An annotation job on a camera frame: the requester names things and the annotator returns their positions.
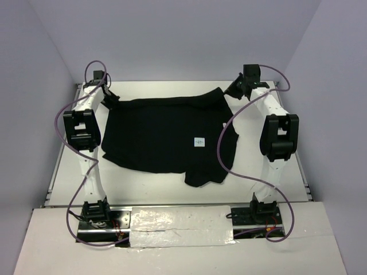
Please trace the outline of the black t-shirt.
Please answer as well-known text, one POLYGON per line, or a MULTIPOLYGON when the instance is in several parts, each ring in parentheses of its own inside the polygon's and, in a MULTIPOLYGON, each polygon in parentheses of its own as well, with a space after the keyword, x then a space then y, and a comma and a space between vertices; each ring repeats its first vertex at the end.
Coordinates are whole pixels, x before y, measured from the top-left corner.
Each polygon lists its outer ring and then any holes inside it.
POLYGON ((233 166, 238 134, 221 88, 191 97, 120 101, 108 113, 104 159, 131 170, 185 175, 201 187, 222 183, 233 166), (194 147, 205 138, 205 147, 194 147))

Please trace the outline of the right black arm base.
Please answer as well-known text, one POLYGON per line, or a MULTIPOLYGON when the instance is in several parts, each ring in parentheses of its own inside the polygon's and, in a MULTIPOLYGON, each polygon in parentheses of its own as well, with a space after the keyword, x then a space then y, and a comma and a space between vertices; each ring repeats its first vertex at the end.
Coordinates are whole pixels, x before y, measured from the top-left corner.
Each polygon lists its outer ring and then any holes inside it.
POLYGON ((283 237, 283 221, 277 208, 274 214, 253 214, 249 207, 234 207, 226 215, 232 221, 234 239, 283 237))

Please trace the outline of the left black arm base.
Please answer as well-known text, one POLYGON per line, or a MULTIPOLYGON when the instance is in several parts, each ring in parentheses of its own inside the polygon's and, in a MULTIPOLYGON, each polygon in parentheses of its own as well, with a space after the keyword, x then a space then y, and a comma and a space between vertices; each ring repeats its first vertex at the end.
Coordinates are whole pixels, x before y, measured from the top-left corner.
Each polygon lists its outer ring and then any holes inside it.
POLYGON ((130 210, 112 210, 110 221, 107 222, 79 222, 77 237, 84 242, 103 244, 115 243, 118 247, 130 247, 130 210))

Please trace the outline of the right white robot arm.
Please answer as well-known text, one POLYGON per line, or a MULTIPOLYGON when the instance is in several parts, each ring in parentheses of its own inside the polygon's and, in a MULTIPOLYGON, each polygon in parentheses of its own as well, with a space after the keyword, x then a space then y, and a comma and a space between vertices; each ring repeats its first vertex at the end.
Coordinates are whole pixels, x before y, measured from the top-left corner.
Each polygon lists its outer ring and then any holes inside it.
POLYGON ((259 110, 264 119, 259 148, 263 155, 260 179, 267 182, 253 193, 249 205, 250 221, 264 224, 276 221, 277 188, 286 162, 296 152, 299 117, 286 111, 272 95, 277 89, 260 80, 261 65, 245 64, 243 72, 231 83, 225 93, 241 99, 246 97, 259 110))

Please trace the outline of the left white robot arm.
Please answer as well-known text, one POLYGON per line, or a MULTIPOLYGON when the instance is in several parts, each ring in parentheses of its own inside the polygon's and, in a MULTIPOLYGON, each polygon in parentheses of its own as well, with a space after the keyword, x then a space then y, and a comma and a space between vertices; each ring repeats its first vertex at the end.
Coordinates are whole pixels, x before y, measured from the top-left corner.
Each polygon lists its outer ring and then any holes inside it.
POLYGON ((99 105, 109 107, 119 99, 109 90, 108 78, 107 72, 95 70, 92 80, 83 86, 81 98, 63 113, 67 144, 77 154, 83 176, 78 189, 84 192, 83 206, 81 214, 74 216, 94 228, 106 228, 112 222, 98 166, 101 133, 95 115, 99 105))

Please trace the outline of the white paper label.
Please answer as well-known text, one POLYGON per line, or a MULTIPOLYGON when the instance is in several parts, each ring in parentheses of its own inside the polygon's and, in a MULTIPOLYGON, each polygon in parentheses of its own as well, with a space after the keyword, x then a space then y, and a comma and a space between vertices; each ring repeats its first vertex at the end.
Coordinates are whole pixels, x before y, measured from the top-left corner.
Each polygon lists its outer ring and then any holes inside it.
POLYGON ((194 138, 194 147, 205 147, 205 138, 204 137, 195 137, 194 138))

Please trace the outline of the silver foil-covered panel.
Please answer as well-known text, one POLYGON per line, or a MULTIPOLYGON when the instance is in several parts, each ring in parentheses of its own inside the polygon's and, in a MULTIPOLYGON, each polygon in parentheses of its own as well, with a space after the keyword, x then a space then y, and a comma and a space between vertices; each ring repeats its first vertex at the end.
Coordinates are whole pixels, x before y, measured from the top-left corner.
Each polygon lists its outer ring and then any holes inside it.
POLYGON ((225 246, 234 244, 229 206, 135 207, 132 248, 225 246))

